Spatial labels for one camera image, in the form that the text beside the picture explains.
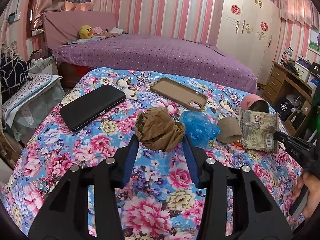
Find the right hand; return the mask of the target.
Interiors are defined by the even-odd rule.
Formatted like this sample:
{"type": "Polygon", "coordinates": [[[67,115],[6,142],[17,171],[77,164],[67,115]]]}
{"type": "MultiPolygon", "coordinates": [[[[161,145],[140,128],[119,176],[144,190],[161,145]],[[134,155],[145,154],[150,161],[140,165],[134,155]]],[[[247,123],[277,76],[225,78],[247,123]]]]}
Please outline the right hand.
{"type": "Polygon", "coordinates": [[[314,211],[317,209],[317,206],[319,205],[320,181],[313,174],[310,174],[309,172],[303,172],[303,174],[298,178],[296,184],[293,187],[293,200],[299,197],[303,185],[305,185],[309,190],[307,203],[302,211],[302,215],[305,217],[306,220],[308,220],[312,216],[314,211]]]}

